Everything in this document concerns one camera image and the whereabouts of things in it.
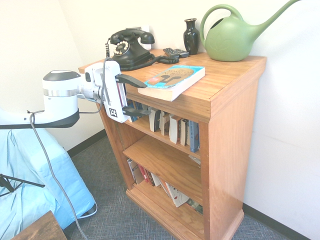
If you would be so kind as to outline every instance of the wooden bookshelf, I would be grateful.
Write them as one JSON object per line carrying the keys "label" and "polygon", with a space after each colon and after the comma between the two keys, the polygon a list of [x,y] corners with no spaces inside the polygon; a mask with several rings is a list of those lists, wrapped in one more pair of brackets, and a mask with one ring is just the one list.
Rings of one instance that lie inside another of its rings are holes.
{"label": "wooden bookshelf", "polygon": [[193,199],[202,201],[201,170],[184,152],[146,135],[123,154]]}
{"label": "wooden bookshelf", "polygon": [[169,135],[163,136],[161,134],[160,130],[157,130],[155,132],[151,131],[148,116],[143,116],[134,122],[130,122],[129,120],[127,120],[125,122],[125,124],[128,124],[129,126],[135,128],[145,134],[148,134],[149,136],[151,136],[155,139],[158,139],[161,142],[164,142],[165,144],[170,145],[171,147],[174,147],[174,148],[176,148],[186,154],[189,154],[189,155],[192,155],[198,159],[201,159],[200,150],[198,150],[196,152],[192,152],[192,151],[190,151],[189,145],[183,146],[179,142],[177,144],[175,144],[174,142],[170,141]]}
{"label": "wooden bookshelf", "polygon": [[[155,56],[163,51],[153,49]],[[111,120],[104,108],[102,122],[127,187],[126,194],[179,240],[231,240],[241,223],[257,88],[266,58],[248,56],[221,62],[199,53],[178,65],[203,66],[205,76],[174,101],[138,93],[126,84],[127,98],[199,123],[200,149],[174,144],[168,136],[150,131],[147,117],[135,122]],[[125,72],[142,82],[169,68],[152,66]],[[201,159],[201,168],[188,155]],[[203,216],[183,204],[175,207],[160,187],[135,184],[127,159],[199,202]]]}
{"label": "wooden bookshelf", "polygon": [[176,207],[161,187],[143,181],[126,194],[178,239],[204,239],[204,217],[186,204]]}

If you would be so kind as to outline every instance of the bookshelf top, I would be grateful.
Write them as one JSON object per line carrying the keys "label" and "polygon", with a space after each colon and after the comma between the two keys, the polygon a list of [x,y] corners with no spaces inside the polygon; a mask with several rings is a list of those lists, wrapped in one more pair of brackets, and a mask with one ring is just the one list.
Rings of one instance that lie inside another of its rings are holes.
{"label": "bookshelf top", "polygon": [[[152,49],[151,53],[155,56],[164,54],[161,49]],[[242,61],[222,62],[212,60],[207,53],[202,52],[187,58],[180,58],[179,63],[176,64],[203,66],[205,76],[174,101],[142,95],[135,87],[128,84],[126,85],[126,96],[131,100],[182,118],[208,123],[233,97],[246,89],[257,79],[257,76],[264,72],[266,60],[266,57],[262,56],[248,56]],[[79,72],[84,74],[85,68],[91,64],[79,67]],[[171,66],[155,63],[152,66],[124,73],[145,82]]]}

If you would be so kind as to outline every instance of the green watering can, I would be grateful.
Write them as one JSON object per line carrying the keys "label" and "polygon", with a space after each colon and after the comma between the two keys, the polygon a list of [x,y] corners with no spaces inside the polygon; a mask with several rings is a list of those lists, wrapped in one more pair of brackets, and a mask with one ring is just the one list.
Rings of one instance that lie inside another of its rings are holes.
{"label": "green watering can", "polygon": [[[246,23],[234,7],[227,4],[216,5],[204,15],[200,25],[200,39],[210,56],[218,61],[236,62],[246,58],[255,40],[267,29],[288,7],[300,0],[290,0],[266,22],[259,25]],[[231,15],[218,20],[209,30],[206,39],[204,26],[208,16],[217,9],[226,9]]]}

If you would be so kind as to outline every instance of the black vase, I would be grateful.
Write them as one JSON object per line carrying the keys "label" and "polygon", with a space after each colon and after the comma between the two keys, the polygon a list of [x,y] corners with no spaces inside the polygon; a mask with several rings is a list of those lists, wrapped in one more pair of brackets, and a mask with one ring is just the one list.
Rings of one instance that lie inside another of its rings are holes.
{"label": "black vase", "polygon": [[186,22],[186,30],[183,33],[183,42],[187,52],[195,55],[199,49],[199,31],[196,29],[196,18],[184,20]]}

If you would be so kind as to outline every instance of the black baseboard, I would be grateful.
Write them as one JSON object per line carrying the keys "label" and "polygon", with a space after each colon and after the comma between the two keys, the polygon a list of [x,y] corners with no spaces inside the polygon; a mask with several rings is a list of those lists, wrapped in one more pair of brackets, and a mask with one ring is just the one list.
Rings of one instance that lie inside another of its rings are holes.
{"label": "black baseboard", "polygon": [[279,233],[280,235],[284,236],[288,240],[310,240],[309,238],[301,235],[295,230],[283,225],[282,223],[272,219],[271,217],[263,214],[262,212],[254,209],[251,206],[248,206],[245,203],[243,204],[242,209],[244,211],[244,214],[253,218],[257,222],[267,226],[273,231]]}
{"label": "black baseboard", "polygon": [[87,149],[91,145],[95,144],[99,140],[103,139],[107,136],[106,130],[101,130],[97,132],[95,135],[89,137],[87,140],[79,143],[77,146],[71,148],[68,152],[70,158],[73,158],[75,155],[81,153],[83,150]]}
{"label": "black baseboard", "polygon": [[[96,133],[95,135],[89,137],[87,140],[81,142],[77,146],[71,148],[68,152],[69,156],[72,158],[75,155],[81,153],[86,148],[90,147],[91,145],[95,144],[99,140],[105,138],[107,136],[105,130],[101,130],[100,132]],[[301,235],[300,233],[296,232],[295,230],[283,225],[282,223],[272,219],[271,217],[263,214],[262,212],[254,209],[247,204],[243,204],[242,206],[243,211],[249,217],[255,219],[257,222],[267,226],[268,228],[272,229],[273,231],[279,233],[280,235],[284,236],[288,240],[310,240],[309,238]]]}

